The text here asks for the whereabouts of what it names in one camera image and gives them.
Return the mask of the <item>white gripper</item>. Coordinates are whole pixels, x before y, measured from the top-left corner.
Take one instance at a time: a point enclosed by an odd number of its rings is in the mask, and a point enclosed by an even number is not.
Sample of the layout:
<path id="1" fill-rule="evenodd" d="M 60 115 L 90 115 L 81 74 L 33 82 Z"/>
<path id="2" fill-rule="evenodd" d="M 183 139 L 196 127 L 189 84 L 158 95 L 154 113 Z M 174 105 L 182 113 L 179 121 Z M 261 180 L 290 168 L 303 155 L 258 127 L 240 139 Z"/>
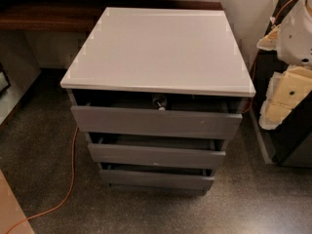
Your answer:
<path id="1" fill-rule="evenodd" d="M 298 0 L 280 26 L 273 26 L 256 44 L 263 51 L 277 50 L 278 59 L 291 64 L 270 78 L 258 120 L 264 130 L 280 126 L 312 91 L 311 8 L 312 0 Z"/>

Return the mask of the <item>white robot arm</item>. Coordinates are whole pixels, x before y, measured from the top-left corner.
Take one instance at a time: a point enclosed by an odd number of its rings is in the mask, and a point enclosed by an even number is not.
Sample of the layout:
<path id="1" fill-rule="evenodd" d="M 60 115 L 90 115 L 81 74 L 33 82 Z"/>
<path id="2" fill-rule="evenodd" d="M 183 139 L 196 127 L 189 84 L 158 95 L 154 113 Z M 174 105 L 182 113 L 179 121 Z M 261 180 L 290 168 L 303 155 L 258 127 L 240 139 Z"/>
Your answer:
<path id="1" fill-rule="evenodd" d="M 256 46 L 288 65 L 273 72 L 260 109 L 259 126 L 275 130 L 312 91 L 312 0 L 298 0 Z"/>

